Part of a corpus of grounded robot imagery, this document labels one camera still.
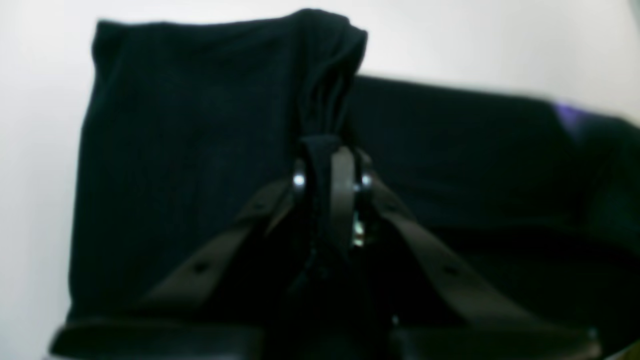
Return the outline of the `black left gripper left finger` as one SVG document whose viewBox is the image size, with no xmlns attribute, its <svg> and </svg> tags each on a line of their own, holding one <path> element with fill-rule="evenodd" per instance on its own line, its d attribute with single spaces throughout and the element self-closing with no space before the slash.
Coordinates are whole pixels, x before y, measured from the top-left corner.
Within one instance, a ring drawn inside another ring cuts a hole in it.
<svg viewBox="0 0 640 360">
<path fill-rule="evenodd" d="M 290 177 L 261 187 L 229 228 L 209 240 L 122 317 L 62 326 L 50 360 L 258 360 L 262 330 L 253 326 L 189 324 L 212 296 L 254 230 L 270 232 L 306 193 L 306 162 Z"/>
</svg>

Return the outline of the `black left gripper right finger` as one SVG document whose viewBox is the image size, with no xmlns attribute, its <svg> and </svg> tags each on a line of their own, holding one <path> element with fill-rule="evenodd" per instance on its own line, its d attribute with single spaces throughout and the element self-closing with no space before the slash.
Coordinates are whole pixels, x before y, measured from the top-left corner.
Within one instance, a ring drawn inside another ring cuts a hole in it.
<svg viewBox="0 0 640 360">
<path fill-rule="evenodd" d="M 390 332 L 395 360 L 599 360 L 597 332 L 544 321 L 482 277 L 436 235 L 373 170 L 360 149 L 331 155 L 330 224 L 352 249 L 372 240 L 375 217 L 391 224 L 443 302 L 466 325 L 400 327 Z"/>
</svg>

